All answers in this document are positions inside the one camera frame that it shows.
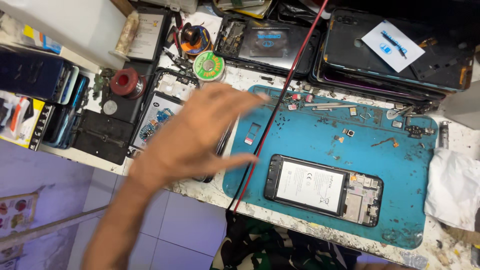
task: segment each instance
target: hand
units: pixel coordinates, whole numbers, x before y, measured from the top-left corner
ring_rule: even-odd
[[[266,95],[241,92],[226,84],[204,85],[150,139],[145,152],[133,162],[130,178],[155,192],[170,181],[213,175],[225,168],[255,162],[257,157],[248,153],[222,159],[215,154],[215,148],[239,114],[268,99]]]

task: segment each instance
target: sim ejector pin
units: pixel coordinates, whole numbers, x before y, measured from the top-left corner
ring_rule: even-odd
[[[365,119],[365,120],[368,120],[370,118],[375,118],[375,119],[378,119],[378,117],[374,117],[374,116],[371,116],[368,112],[363,112],[360,114],[360,117]]]

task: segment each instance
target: disassembled smartphone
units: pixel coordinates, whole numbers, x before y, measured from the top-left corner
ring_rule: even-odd
[[[154,89],[150,93],[144,105],[142,116],[138,122],[133,137],[130,140],[127,156],[135,158],[143,152],[148,140],[165,125],[171,117],[174,117],[183,108],[183,102],[187,101],[193,91],[199,87],[198,80],[180,73],[162,70],[155,75]],[[216,147],[216,154],[221,155],[230,137],[230,125],[223,133]],[[213,176],[201,176],[194,178],[197,181],[207,183]]]
[[[228,14],[223,17],[213,52],[244,69],[286,76],[300,50],[299,40],[304,40],[308,31],[303,26]],[[310,71],[319,39],[320,32],[314,30],[295,78],[305,77]]]
[[[377,176],[275,154],[264,196],[318,214],[375,227],[384,183]]]

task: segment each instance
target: sim card tray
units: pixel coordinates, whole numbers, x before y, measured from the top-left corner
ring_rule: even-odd
[[[253,141],[255,140],[255,137],[257,137],[258,131],[260,131],[260,126],[259,124],[252,123],[250,126],[250,129],[248,130],[247,135],[245,136],[245,143],[252,145]]]

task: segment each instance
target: motherboard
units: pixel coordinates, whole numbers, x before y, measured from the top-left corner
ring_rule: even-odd
[[[381,181],[365,175],[351,175],[342,218],[360,224],[376,224],[382,186]]]
[[[159,110],[156,114],[156,120],[151,120],[148,124],[146,124],[141,130],[140,130],[140,138],[144,141],[147,142],[152,135],[162,127],[170,117],[174,116],[175,114],[168,108]]]
[[[243,40],[243,31],[246,24],[243,22],[231,22],[225,30],[221,31],[222,39],[218,45],[218,51],[232,56],[238,56]]]

